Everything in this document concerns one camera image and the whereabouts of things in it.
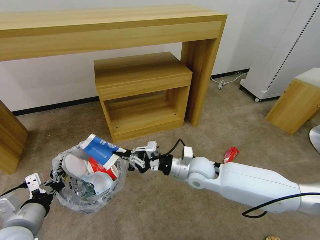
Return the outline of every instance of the power cord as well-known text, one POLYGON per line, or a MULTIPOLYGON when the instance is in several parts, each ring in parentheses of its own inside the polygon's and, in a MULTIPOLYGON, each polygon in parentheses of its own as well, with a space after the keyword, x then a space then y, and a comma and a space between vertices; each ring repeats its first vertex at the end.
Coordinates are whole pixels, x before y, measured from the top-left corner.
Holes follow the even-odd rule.
POLYGON ((8 194, 8 193, 11 193, 11 192, 13 192, 14 190, 17 190, 17 189, 19 189, 19 188, 28 188, 28 185, 27 185, 26 181, 24 181, 23 183, 21 183, 19 186, 16 186, 16 187, 14 187, 14 188, 6 191, 5 193, 1 194, 0 197, 2 197, 3 195, 6 195, 6 194, 8 194))
POLYGON ((166 152, 165 154, 161 154, 159 157, 167 156, 168 154, 170 154, 178 146, 179 142, 181 142, 183 146, 186 146, 182 139, 179 138, 176 144, 168 152, 166 152))
POLYGON ((214 80, 212 77, 210 77, 210 80, 218 83, 218 89, 222 89, 222 86, 223 86, 223 85, 226 85, 226 84, 228 84, 228 83, 234 82, 234 81, 237 80, 239 77, 241 77, 242 75, 245 75, 245 74, 247 74, 247 72, 246 72, 246 73, 242 73, 240 76, 236 77, 235 79, 233 79, 232 81, 229 81, 229 82, 226 82, 226 81, 224 81, 223 79, 221 79, 221 80, 218 82, 218 81, 214 80))
POLYGON ((277 198, 277 199, 273 199, 269 202, 266 202, 266 203, 263 203, 263 204, 260 204, 256 207, 253 207, 253 208, 250 208, 249 210, 245 211, 242 213, 242 216, 244 217, 247 217, 247 218, 261 218, 263 217, 264 215, 267 214, 267 211, 264 211, 263 213, 261 213, 260 215, 258 216, 251 216, 251 215, 248 215, 248 213, 251 213, 255 210, 258 210, 260 208, 263 208, 265 206, 268 206, 270 204, 273 204, 273 203, 276 203, 276 202, 279 202, 279 201, 282 201, 282 200, 286 200, 286 199, 290 199, 290 198, 295 198, 295 197, 301 197, 301 196, 309 196, 309 195, 320 195, 320 193, 316 193, 316 192, 310 192, 310 193, 298 193, 298 194, 293 194, 293 195, 289 195, 289 196, 285 196, 285 197, 281 197, 281 198, 277 198))

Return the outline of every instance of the clear plastic bag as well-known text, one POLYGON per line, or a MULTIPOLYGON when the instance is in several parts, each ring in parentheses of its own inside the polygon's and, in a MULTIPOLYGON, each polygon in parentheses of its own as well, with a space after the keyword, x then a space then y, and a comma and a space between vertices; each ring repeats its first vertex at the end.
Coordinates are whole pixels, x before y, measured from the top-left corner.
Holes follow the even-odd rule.
POLYGON ((65 188, 56 195, 63 206, 75 211, 92 213, 104 207, 108 201, 123 188, 128 163, 124 159, 118 158, 116 166, 119 171, 119 176, 113 181, 109 190, 98 196, 95 194, 90 196, 91 193, 85 195, 84 191, 86 189, 90 190, 90 186, 83 181, 66 175, 62 169, 63 157, 70 153, 78 158, 89 161, 89 155, 80 148, 81 143, 82 142, 63 153, 59 153, 58 156, 52 159, 52 175, 54 181, 62 180, 65 184, 65 188))

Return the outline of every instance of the beige carpet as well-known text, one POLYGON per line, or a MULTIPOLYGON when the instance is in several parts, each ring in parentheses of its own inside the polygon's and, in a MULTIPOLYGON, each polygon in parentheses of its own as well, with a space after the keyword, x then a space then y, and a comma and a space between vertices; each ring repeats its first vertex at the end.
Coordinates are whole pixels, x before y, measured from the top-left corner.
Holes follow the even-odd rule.
MULTIPOLYGON (((224 78, 229 81, 234 77, 224 78)), ((306 123, 294 136, 264 118, 275 100, 256 103, 237 83, 217 89, 210 82, 197 128, 186 122, 182 128, 124 141, 133 148, 156 140, 162 152, 178 138, 193 147, 194 154, 221 162, 225 151, 236 146, 235 162, 268 168, 289 180, 308 183, 320 180, 320 156, 308 139, 320 116, 306 123)), ((49 174, 51 159, 90 133, 110 141, 99 102, 19 116, 30 131, 15 174, 0 173, 0 191, 20 184, 33 172, 49 174)), ((175 152, 179 156, 181 147, 175 152)), ((26 196, 19 190, 19 196, 26 196)), ((61 206, 57 200, 45 218, 45 239, 252 239, 270 235, 282 240, 318 239, 320 216, 300 213, 269 213, 248 219, 248 207, 208 190, 196 190, 162 172, 129 172, 124 189, 97 213, 86 215, 61 206)))

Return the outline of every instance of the white machine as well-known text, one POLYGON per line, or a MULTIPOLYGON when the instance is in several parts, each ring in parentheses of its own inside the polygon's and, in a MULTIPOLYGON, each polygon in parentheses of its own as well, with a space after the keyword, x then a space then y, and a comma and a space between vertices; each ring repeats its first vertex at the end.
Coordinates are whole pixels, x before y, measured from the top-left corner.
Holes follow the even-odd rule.
MULTIPOLYGON (((146 147, 114 153, 129 160, 132 170, 138 169, 141 173, 148 169, 162 171, 194 188, 209 189, 227 199, 254 207, 242 214, 245 217, 259 218, 267 211, 320 214, 320 182, 297 184, 274 171, 233 162, 211 162, 204 157, 194 157, 192 148, 184 143, 182 157, 175 158, 170 153, 179 141, 183 143, 179 139, 169 152, 162 155, 155 141, 149 142, 146 147), (263 214, 248 215, 260 208, 265 211, 263 214)), ((0 217, 4 220, 0 240, 40 239, 39 231, 50 210, 49 205, 55 193, 63 187, 59 181, 43 182, 35 173, 26 177, 18 187, 4 193, 0 199, 0 217), (30 191, 30 199, 21 207, 11 193, 17 188, 29 188, 30 191)))
POLYGON ((295 76, 320 66, 320 1, 281 0, 240 89, 255 101, 281 96, 295 76))

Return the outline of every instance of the red snack wrapper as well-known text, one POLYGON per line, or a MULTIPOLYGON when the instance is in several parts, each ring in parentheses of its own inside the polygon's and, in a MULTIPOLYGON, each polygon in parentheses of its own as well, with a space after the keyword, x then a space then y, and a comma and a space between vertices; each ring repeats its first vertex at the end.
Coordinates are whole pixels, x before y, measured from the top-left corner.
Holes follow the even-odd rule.
POLYGON ((238 155, 239 151, 236 147, 231 147, 226 153, 224 154, 224 163, 231 162, 236 155, 238 155))
POLYGON ((112 178, 112 180, 117 179, 119 175, 118 169, 115 165, 112 165, 111 168, 107 170, 92 157, 89 158, 89 164, 87 166, 87 169, 89 173, 93 173, 93 172, 107 173, 112 178))

